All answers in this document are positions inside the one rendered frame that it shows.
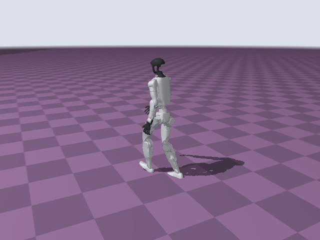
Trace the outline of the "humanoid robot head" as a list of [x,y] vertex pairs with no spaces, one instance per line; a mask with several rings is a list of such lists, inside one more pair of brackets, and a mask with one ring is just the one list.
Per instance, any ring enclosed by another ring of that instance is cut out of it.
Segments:
[[[163,59],[161,59],[161,58],[155,58],[155,59],[153,59],[153,60],[150,62],[150,64],[152,65],[152,70],[153,70],[153,72],[158,75],[157,77],[159,77],[159,78],[161,78],[161,77],[162,77],[162,78],[166,77],[166,76],[162,73],[162,71],[159,71],[159,67],[160,67],[161,65],[165,64],[165,61],[164,61]],[[156,71],[155,71],[155,66],[157,66]]]

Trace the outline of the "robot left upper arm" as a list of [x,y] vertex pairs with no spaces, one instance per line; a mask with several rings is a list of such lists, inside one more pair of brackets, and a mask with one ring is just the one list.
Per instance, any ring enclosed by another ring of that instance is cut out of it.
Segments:
[[157,98],[157,86],[158,86],[157,79],[153,79],[148,82],[148,88],[150,91],[150,96],[152,98],[151,101],[154,102],[154,107],[159,104],[158,98]]

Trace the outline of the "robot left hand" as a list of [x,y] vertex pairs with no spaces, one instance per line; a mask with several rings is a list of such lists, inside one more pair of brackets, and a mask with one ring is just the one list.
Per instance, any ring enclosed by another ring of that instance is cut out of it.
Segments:
[[152,125],[152,123],[153,123],[153,120],[151,121],[151,123],[149,123],[149,122],[146,121],[146,124],[142,127],[142,128],[144,128],[144,129],[143,129],[143,132],[144,132],[145,134],[150,135],[150,130],[151,130],[151,125]]

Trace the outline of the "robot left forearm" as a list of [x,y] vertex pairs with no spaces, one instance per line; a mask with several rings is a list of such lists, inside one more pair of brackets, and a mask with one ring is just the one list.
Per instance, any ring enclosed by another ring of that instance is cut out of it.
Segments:
[[151,123],[151,121],[154,120],[154,118],[155,118],[155,112],[157,110],[157,108],[154,107],[154,101],[153,100],[151,100],[149,102],[149,110],[150,111],[149,111],[147,122]]

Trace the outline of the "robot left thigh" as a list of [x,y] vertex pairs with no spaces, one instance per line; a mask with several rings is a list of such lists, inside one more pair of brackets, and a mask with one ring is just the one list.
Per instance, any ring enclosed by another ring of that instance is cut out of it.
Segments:
[[[143,143],[144,143],[145,141],[147,141],[147,142],[149,143],[149,148],[152,147],[152,145],[153,145],[153,141],[150,139],[150,136],[152,135],[154,129],[160,124],[160,122],[161,122],[161,118],[160,118],[159,116],[154,117],[153,122],[152,122],[152,124],[150,125],[150,132],[149,132],[150,135],[149,135],[149,134],[145,134],[145,133],[142,131],[142,140],[143,140]],[[147,122],[146,122],[146,123],[147,123]],[[145,124],[146,124],[146,123],[145,123]],[[143,130],[144,130],[144,128],[143,128]],[[147,132],[146,132],[146,133],[147,133]]]

